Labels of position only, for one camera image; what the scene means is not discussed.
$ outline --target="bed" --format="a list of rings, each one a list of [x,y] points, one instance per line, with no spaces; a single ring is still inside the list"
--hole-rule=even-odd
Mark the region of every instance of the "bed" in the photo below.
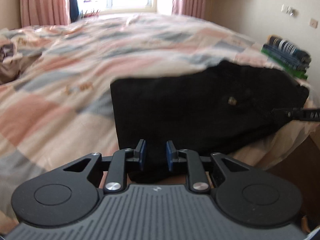
[[[110,83],[119,77],[175,76],[223,59],[279,68],[250,38],[185,16],[139,14],[69,26],[33,26],[0,33],[14,45],[0,85],[0,232],[16,224],[10,199],[22,182],[90,152],[118,149]],[[320,107],[310,89],[305,107]],[[268,169],[316,128],[290,122],[276,134],[231,155]]]

